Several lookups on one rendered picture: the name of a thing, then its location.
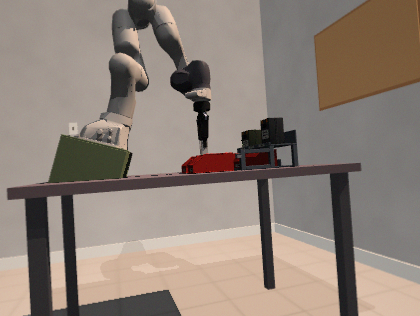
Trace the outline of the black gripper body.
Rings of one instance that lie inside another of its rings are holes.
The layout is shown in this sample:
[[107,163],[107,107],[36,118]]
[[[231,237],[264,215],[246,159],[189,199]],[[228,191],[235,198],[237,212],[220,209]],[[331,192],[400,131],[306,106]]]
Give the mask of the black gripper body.
[[198,112],[198,115],[201,115],[201,122],[202,122],[202,117],[204,115],[203,112],[205,112],[205,114],[207,115],[207,111],[210,111],[210,102],[208,102],[208,101],[194,102],[193,103],[193,110],[195,112]]

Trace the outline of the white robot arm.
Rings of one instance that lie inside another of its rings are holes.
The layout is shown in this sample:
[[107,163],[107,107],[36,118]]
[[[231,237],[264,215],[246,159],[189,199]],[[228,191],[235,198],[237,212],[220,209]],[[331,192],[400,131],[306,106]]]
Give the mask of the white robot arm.
[[101,113],[100,120],[85,125],[74,137],[128,150],[135,91],[142,92],[149,85],[137,30],[147,28],[150,23],[160,47],[176,66],[170,77],[171,86],[193,102],[211,101],[208,64],[200,60],[188,63],[173,16],[166,6],[155,4],[156,0],[128,0],[127,10],[131,13],[119,9],[113,14],[116,54],[109,61],[111,96],[107,112]]

